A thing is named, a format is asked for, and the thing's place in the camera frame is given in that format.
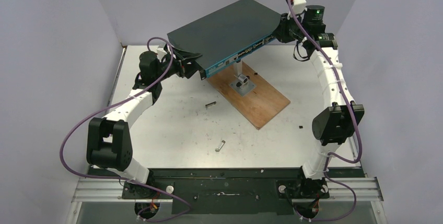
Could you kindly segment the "dark transceiver module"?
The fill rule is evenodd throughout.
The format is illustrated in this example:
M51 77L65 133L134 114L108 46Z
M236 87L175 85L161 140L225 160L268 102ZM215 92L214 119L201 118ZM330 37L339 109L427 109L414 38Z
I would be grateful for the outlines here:
M217 103L216 101L208 103L208 104L205 105L205 108L208 109L209 107L214 106L216 103Z

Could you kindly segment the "teal grey network switch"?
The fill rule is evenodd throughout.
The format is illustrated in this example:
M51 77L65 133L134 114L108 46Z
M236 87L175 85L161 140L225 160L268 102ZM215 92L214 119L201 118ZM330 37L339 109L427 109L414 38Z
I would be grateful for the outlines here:
M255 0L239 0L167 34L179 50L198 53L202 80L274 40L281 15Z

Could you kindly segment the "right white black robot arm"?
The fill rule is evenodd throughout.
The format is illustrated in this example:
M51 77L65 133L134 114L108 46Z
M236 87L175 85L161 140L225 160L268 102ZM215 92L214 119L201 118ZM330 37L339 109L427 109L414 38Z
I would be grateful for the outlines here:
M319 79L324 109L312 121L312 132L316 139L314 149L302 165L304 177L295 183L296 192L308 197L316 191L314 180L321 180L333 157L358 163L362 157L362 140L358 130L365 113L349 92L339 60L338 43L332 33L325 31L324 7L302 5L290 7L281 15L273 36L282 43L296 42L293 57L300 62L310 62ZM354 159L344 158L336 153L341 144L356 136L358 152Z

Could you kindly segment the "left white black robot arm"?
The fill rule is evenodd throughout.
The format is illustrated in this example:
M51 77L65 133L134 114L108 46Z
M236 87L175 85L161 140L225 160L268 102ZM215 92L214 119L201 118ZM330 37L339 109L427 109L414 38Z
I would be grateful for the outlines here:
M136 181L135 191L142 198L154 195L156 184L150 170L133 157L130 128L162 92L161 81L177 75L190 78L199 69L200 53L173 48L145 51L139 56L139 73L126 101L105 116L94 117L88 124L87 162L120 177Z

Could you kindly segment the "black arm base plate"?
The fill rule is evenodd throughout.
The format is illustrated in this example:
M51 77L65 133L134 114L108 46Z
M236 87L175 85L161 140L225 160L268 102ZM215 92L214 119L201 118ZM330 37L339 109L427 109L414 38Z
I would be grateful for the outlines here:
M316 194L300 193L300 168L280 169L153 169L149 185L190 203L191 214L292 215L290 199L309 206Z

